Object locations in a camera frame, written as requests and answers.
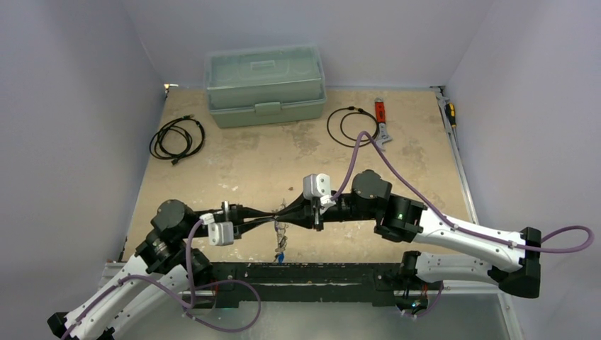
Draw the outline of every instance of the wooden board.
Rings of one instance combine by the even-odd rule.
[[[161,125],[183,115],[194,114],[206,129],[203,150],[172,166],[169,161],[151,159],[140,188],[125,257],[151,230],[150,220],[165,200],[174,198],[194,210],[219,208],[223,200],[270,211],[282,200],[291,202],[302,192],[303,177],[326,173],[332,188],[338,189],[346,174],[352,150],[336,144],[327,134],[325,123],[335,109],[362,107],[373,113],[375,97],[384,98],[388,133],[386,156],[406,179],[421,190],[446,214],[469,220],[461,183],[449,141],[444,132],[434,93],[429,91],[328,91],[323,116],[317,120],[294,123],[239,127],[221,130],[206,108],[203,91],[170,91]],[[331,121],[332,133],[339,132],[343,113]],[[189,131],[196,131],[194,124]],[[374,123],[354,115],[344,122],[345,131],[373,132]],[[184,148],[177,134],[166,137],[165,146]],[[372,147],[363,147],[355,174],[373,169],[393,184],[393,192],[417,199],[395,179]],[[394,262],[403,252],[417,249],[449,253],[447,249],[424,244],[396,244],[373,233],[373,222],[330,223],[315,232],[291,225],[287,231],[286,261],[290,262]],[[273,261],[276,233],[265,224],[242,236],[231,246],[208,246],[208,240],[196,239],[198,247],[211,261]]]

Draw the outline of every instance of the black cable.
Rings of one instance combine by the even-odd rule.
[[[350,115],[365,115],[365,116],[367,116],[367,117],[370,117],[370,118],[373,120],[373,122],[376,124],[376,131],[373,133],[373,135],[372,135],[371,137],[372,137],[372,138],[374,138],[374,139],[376,139],[376,137],[378,137],[378,134],[380,133],[380,127],[378,126],[378,121],[376,120],[376,117],[374,117],[374,116],[373,116],[371,113],[369,113],[369,112],[365,111],[365,110],[364,110],[364,109],[362,109],[362,108],[355,108],[354,106],[349,106],[348,108],[339,108],[338,110],[335,110],[334,112],[332,112],[332,113],[330,114],[330,116],[329,116],[329,117],[327,117],[327,122],[325,123],[325,127],[326,127],[326,129],[327,129],[327,133],[328,133],[328,135],[330,135],[330,138],[332,138],[332,139],[333,139],[333,140],[334,140],[336,143],[338,143],[338,144],[342,145],[343,147],[351,147],[351,148],[355,147],[355,146],[354,146],[354,144],[353,144],[353,145],[350,145],[350,144],[345,144],[345,143],[343,143],[343,142],[340,142],[339,140],[337,140],[337,139],[336,139],[336,138],[335,138],[335,137],[332,135],[332,132],[330,132],[330,119],[332,119],[332,116],[333,116],[335,113],[338,113],[338,112],[340,112],[340,111],[343,111],[343,110],[348,110],[348,111],[354,111],[354,110],[356,110],[356,111],[354,111],[354,112],[347,113],[347,114],[346,114],[346,115],[344,115],[344,117],[342,117],[342,119],[340,120],[340,132],[342,132],[342,135],[344,135],[344,136],[345,136],[345,137],[346,137],[348,140],[352,140],[353,142],[356,142],[356,139],[355,139],[355,138],[352,138],[352,137],[349,137],[349,136],[348,136],[348,135],[347,135],[347,134],[344,132],[344,129],[342,128],[342,123],[344,123],[344,120],[345,120],[345,119],[347,119],[347,117],[348,117],[348,116],[350,116]],[[360,145],[359,145],[359,147],[364,147],[364,146],[366,146],[367,144],[369,144],[369,140],[361,140],[361,142],[364,142],[364,143],[363,143],[363,144],[360,144]]]
[[[196,119],[194,119],[192,117],[193,117],[193,115],[185,115],[184,117],[173,119],[172,121],[163,125],[159,129],[159,131],[157,133],[155,133],[154,136],[152,136],[152,139],[150,140],[150,144],[148,145],[150,154],[156,159],[171,161],[171,164],[175,165],[175,164],[177,164],[177,162],[181,161],[182,159],[190,157],[193,154],[198,153],[203,148],[203,145],[205,144],[205,129],[202,126],[201,122],[197,121]],[[176,125],[177,123],[183,122],[185,120],[190,120],[191,122],[194,122],[196,124],[196,126],[198,126],[198,129],[201,131],[201,142],[198,143],[198,146],[193,150],[191,150],[192,145],[193,145],[192,135],[190,135],[190,133],[183,127]],[[175,154],[175,153],[167,151],[163,147],[163,139],[165,138],[165,136],[167,135],[167,133],[169,131],[179,133],[186,140],[186,149],[184,149],[182,152]]]

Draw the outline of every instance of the adjustable wrench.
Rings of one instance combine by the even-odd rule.
[[[383,144],[390,142],[393,138],[386,131],[386,111],[384,110],[384,100],[382,98],[376,98],[376,121],[380,129],[380,133],[378,133],[378,137],[376,138],[376,144],[380,150],[384,151]]]

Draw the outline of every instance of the white enclosure wall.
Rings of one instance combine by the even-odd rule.
[[[496,1],[447,93],[480,221],[601,235],[598,0]],[[578,233],[545,244],[582,242]],[[601,246],[544,254],[541,297],[515,299],[527,339],[599,339]]]
[[[493,0],[124,0],[164,82],[200,86],[209,51],[317,43],[328,86],[448,82]]]
[[[0,1],[0,339],[97,289],[164,89],[119,0]]]

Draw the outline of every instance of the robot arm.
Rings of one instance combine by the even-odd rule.
[[[161,278],[161,284],[167,286],[172,292],[180,293],[187,284],[184,269],[185,243],[182,240],[188,237],[199,219],[204,223],[194,236],[208,237],[209,244],[215,246],[232,244],[236,239],[242,238],[245,232],[275,220],[317,231],[323,230],[325,222],[373,220],[374,232],[388,241],[434,244],[465,254],[435,255],[407,251],[401,263],[380,263],[377,268],[359,266],[357,270],[365,271],[364,275],[371,277],[370,280],[373,282],[362,285],[363,281],[361,281],[354,286],[347,285],[348,278],[343,278],[340,291],[352,290],[353,293],[339,295],[338,298],[342,300],[347,299],[347,296],[363,296],[363,292],[371,292],[376,287],[377,293],[374,299],[377,301],[372,300],[372,303],[387,305],[395,301],[393,291],[421,288],[424,285],[437,288],[442,280],[486,282],[496,284],[501,290],[512,295],[524,298],[539,296],[539,253],[518,249],[515,245],[540,247],[540,231],[528,227],[521,232],[504,232],[447,217],[464,229],[507,240],[512,246],[501,245],[455,230],[443,223],[423,203],[394,195],[391,189],[391,183],[382,180],[372,170],[366,170],[354,177],[351,193],[338,196],[330,188],[329,176],[309,175],[303,179],[303,194],[275,213],[262,212],[228,202],[223,202],[221,209],[195,212],[178,200],[165,201],[157,209],[157,215],[151,221],[153,230],[138,246],[135,255],[130,258],[123,270],[86,304],[70,313],[54,314],[48,320],[48,324],[53,333],[62,339],[118,339],[135,320],[162,305],[169,298],[159,292],[158,288],[147,287],[145,281],[132,280],[127,284],[119,285],[119,280],[129,274],[150,275]],[[213,264],[198,249],[192,250],[191,263],[194,281],[197,284],[224,279],[218,277],[216,273],[226,271],[214,271]],[[231,269],[231,264],[215,264],[235,272],[235,267]],[[248,273],[251,263],[248,266],[246,263],[241,264],[243,270]],[[375,272],[380,271],[381,268],[387,269],[382,271],[382,274],[376,275]],[[298,278],[298,273],[307,273],[306,266],[302,268],[268,266],[260,269],[259,277],[249,274],[248,280],[246,276],[236,276],[236,278],[253,285],[269,285],[272,279],[270,276],[265,276],[266,272],[278,271],[274,277],[281,277],[286,275],[286,272],[298,271],[291,275],[293,278]],[[348,268],[343,266],[335,270],[345,271]],[[303,282],[306,286],[307,279],[303,278]],[[382,291],[387,292],[385,297],[381,295]],[[89,308],[89,303],[103,294],[106,295],[104,299],[81,317],[86,306],[88,305]],[[241,296],[240,292],[232,293],[226,289],[220,291],[220,296],[227,294]],[[282,296],[281,293],[275,295],[277,298]],[[222,301],[223,304],[223,301],[227,300],[227,298],[220,298],[217,301]]]

